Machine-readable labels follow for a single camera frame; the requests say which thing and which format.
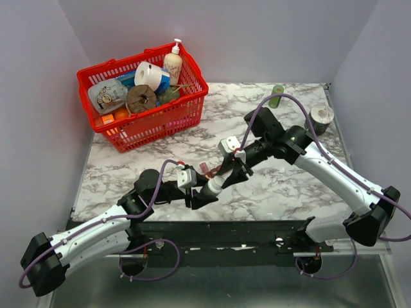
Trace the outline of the white bottle cap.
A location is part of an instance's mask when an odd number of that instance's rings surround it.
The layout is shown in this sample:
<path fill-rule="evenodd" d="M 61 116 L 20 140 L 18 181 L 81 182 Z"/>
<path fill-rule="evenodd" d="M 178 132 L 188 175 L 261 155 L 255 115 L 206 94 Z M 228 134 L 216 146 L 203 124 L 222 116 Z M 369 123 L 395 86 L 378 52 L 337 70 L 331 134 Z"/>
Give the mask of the white bottle cap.
<path fill-rule="evenodd" d="M 218 185 L 223 185 L 223 183 L 226 181 L 226 179 L 228 178 L 228 175 L 216 175 L 216 182 Z"/>

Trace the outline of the small orange box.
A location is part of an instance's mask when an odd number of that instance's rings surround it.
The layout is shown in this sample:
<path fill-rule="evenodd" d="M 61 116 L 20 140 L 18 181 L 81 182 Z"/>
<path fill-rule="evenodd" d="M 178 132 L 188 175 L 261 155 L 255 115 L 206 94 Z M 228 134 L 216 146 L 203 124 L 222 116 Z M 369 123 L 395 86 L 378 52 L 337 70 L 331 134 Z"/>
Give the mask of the small orange box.
<path fill-rule="evenodd" d="M 115 117 L 112 114 L 106 114 L 106 115 L 101 116 L 101 123 L 103 126 L 113 123 L 114 121 L 115 121 Z"/>

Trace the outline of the white printed snack bag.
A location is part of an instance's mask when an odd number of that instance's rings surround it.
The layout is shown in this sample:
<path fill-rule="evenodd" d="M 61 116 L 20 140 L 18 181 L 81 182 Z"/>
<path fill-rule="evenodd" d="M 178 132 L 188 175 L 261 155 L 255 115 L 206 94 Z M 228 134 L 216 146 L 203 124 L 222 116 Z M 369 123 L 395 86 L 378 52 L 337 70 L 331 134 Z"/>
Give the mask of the white printed snack bag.
<path fill-rule="evenodd" d="M 119 80 L 111 78 L 93 85 L 87 93 L 96 111 L 105 115 L 125 105 L 128 89 Z"/>

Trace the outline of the red plastic shopping basket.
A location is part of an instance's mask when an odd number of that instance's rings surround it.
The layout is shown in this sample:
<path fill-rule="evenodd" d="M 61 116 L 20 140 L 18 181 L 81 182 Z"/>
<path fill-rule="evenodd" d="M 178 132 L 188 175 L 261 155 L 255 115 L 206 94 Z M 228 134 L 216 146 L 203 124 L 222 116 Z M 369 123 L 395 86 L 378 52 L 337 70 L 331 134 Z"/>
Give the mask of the red plastic shopping basket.
<path fill-rule="evenodd" d="M 197 125 L 208 85 L 179 39 L 78 71 L 92 130 L 120 153 Z"/>

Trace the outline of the white pump lotion bottle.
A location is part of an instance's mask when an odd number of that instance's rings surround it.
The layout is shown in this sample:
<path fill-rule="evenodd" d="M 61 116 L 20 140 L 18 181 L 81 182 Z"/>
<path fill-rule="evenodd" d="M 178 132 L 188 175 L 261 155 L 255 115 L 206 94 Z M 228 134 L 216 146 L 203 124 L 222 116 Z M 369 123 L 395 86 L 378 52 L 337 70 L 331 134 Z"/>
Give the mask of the white pump lotion bottle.
<path fill-rule="evenodd" d="M 176 86 L 179 81 L 180 72 L 182 69 L 182 58 L 180 56 L 180 43 L 179 38 L 174 39 L 175 45 L 172 47 L 171 52 L 164 57 L 163 68 L 169 72 L 170 85 Z"/>

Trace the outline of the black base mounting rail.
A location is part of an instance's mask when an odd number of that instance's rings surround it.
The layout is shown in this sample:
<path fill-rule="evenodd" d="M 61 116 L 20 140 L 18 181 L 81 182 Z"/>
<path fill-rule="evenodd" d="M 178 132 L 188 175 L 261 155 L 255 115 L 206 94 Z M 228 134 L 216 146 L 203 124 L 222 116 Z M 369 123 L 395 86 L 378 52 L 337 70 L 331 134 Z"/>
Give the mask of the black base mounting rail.
<path fill-rule="evenodd" d="M 153 239 L 173 246 L 148 249 L 148 266 L 174 266 L 180 253 L 182 267 L 293 266 L 294 255 L 314 243 L 302 230 L 304 220 L 286 221 L 145 221 L 126 230 L 129 248 Z"/>

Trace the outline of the camouflage tape roll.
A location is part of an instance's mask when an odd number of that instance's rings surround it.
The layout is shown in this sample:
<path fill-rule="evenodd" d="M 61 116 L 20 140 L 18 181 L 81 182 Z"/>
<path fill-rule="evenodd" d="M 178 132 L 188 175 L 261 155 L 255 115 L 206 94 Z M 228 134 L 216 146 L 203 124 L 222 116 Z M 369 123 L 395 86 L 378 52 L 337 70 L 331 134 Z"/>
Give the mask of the camouflage tape roll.
<path fill-rule="evenodd" d="M 325 103 L 313 106 L 308 115 L 317 136 L 322 135 L 334 119 L 333 109 Z"/>

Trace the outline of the green leafy vegetable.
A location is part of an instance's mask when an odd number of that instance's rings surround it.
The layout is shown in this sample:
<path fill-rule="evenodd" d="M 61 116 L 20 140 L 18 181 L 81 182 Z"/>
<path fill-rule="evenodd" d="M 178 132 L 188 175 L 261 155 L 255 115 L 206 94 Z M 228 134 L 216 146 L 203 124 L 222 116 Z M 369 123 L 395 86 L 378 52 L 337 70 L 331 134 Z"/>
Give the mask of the green leafy vegetable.
<path fill-rule="evenodd" d="M 169 86 L 162 94 L 157 95 L 158 105 L 165 105 L 180 98 L 180 89 L 185 89 L 189 85 Z"/>

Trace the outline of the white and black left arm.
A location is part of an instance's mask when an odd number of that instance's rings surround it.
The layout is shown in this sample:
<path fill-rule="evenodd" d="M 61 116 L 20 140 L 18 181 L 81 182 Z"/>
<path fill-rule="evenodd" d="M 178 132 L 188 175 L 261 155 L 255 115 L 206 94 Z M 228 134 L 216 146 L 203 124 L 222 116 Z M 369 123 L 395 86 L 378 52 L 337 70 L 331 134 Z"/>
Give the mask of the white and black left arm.
<path fill-rule="evenodd" d="M 191 166 L 178 164 L 177 179 L 163 182 L 163 170 L 147 169 L 133 189 L 103 214 L 68 231 L 51 237 L 39 233 L 22 256 L 21 289 L 32 289 L 42 297 L 60 287 L 68 275 L 100 257 L 112 253 L 128 254 L 155 244 L 139 228 L 153 214 L 156 203 L 184 200 L 190 209 L 217 201 L 224 178 L 207 178 Z"/>

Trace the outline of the orange fruit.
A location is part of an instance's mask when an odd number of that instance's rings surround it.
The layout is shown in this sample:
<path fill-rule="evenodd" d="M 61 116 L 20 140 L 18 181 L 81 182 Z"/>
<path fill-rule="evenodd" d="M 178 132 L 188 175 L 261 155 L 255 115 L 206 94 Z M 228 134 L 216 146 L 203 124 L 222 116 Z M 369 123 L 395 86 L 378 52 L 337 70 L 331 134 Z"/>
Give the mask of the orange fruit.
<path fill-rule="evenodd" d="M 123 108 L 119 108 L 114 112 L 114 119 L 115 120 L 121 120 L 124 118 L 128 118 L 130 116 L 128 110 L 123 107 Z"/>

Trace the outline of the white pill bottle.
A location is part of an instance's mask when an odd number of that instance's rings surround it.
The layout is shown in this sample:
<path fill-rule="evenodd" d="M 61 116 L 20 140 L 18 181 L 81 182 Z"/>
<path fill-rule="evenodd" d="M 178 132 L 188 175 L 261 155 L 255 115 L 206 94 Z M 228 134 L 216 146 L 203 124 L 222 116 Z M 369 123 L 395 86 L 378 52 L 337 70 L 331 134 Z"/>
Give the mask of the white pill bottle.
<path fill-rule="evenodd" d="M 223 191 L 222 186 L 223 185 L 217 184 L 216 178 L 214 177 L 208 180 L 201 190 L 205 191 L 205 193 L 208 195 L 217 197 Z"/>

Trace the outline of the blue package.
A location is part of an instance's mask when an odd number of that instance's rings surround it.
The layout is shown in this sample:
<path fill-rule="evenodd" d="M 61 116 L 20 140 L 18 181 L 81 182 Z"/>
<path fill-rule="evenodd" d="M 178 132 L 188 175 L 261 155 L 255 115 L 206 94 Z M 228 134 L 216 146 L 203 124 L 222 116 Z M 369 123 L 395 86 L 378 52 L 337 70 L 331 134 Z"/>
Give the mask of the blue package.
<path fill-rule="evenodd" d="M 118 76 L 117 79 L 121 82 L 123 86 L 127 89 L 130 89 L 135 86 L 134 78 L 135 78 L 135 71 L 130 71 L 121 76 Z"/>

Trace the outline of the white toilet paper roll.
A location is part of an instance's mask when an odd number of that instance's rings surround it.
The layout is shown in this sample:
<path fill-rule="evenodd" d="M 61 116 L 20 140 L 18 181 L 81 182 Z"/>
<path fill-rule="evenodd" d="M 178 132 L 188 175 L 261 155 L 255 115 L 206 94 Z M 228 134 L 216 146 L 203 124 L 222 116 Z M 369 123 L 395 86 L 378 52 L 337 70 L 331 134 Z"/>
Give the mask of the white toilet paper roll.
<path fill-rule="evenodd" d="M 147 85 L 156 94 L 163 94 L 170 86 L 170 74 L 167 69 L 151 64 L 141 62 L 136 69 L 134 84 Z"/>

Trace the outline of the green cylindrical bottle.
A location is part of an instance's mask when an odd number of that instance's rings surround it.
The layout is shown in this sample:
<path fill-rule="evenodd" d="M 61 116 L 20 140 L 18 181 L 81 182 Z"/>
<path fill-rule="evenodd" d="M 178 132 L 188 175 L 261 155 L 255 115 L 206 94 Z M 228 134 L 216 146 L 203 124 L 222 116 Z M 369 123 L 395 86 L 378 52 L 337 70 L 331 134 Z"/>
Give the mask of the green cylindrical bottle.
<path fill-rule="evenodd" d="M 282 94 L 284 92 L 284 87 L 282 85 L 275 85 L 272 89 L 272 95 Z M 276 96 L 268 102 L 270 108 L 277 108 L 280 104 L 281 96 Z"/>

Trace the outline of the red weekly pill organizer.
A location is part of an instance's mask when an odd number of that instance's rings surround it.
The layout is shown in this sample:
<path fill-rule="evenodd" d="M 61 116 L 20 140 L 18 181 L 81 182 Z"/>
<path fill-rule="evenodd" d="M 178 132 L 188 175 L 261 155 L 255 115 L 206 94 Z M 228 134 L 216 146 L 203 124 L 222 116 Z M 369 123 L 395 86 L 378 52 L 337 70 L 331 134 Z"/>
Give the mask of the red weekly pill organizer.
<path fill-rule="evenodd" d="M 222 165 L 218 165 L 210 169 L 206 162 L 203 162 L 199 165 L 202 175 L 206 177 L 207 179 L 214 178 L 219 172 L 221 166 Z"/>

